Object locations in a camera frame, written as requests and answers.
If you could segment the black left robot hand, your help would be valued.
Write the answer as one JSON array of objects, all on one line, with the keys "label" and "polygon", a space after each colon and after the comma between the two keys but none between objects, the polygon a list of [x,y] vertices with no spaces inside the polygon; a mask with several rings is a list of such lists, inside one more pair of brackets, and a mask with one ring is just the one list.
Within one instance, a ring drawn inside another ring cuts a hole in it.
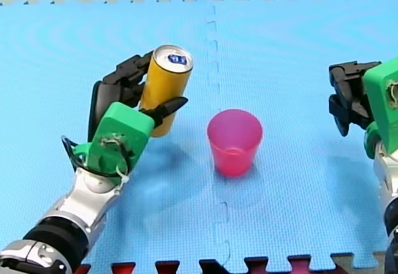
[{"label": "black left robot hand", "polygon": [[154,73],[149,71],[153,52],[143,56],[134,55],[116,65],[116,69],[106,75],[101,81],[93,85],[91,95],[90,117],[88,121],[88,141],[91,142],[99,126],[101,118],[112,103],[119,102],[128,107],[139,109],[155,121],[155,128],[166,124],[166,118],[174,115],[181,107],[188,103],[184,96],[167,96],[165,100],[146,104],[144,97],[149,95],[151,87],[150,77]]}]

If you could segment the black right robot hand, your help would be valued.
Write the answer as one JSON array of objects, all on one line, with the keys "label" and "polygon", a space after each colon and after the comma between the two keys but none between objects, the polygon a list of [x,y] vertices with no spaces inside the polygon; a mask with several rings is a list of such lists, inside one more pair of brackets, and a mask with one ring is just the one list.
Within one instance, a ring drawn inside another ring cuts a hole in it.
[{"label": "black right robot hand", "polygon": [[365,72],[380,64],[378,61],[352,61],[329,66],[329,80],[335,90],[328,100],[329,113],[343,137],[347,136],[350,124],[364,130],[374,121],[363,77]]}]

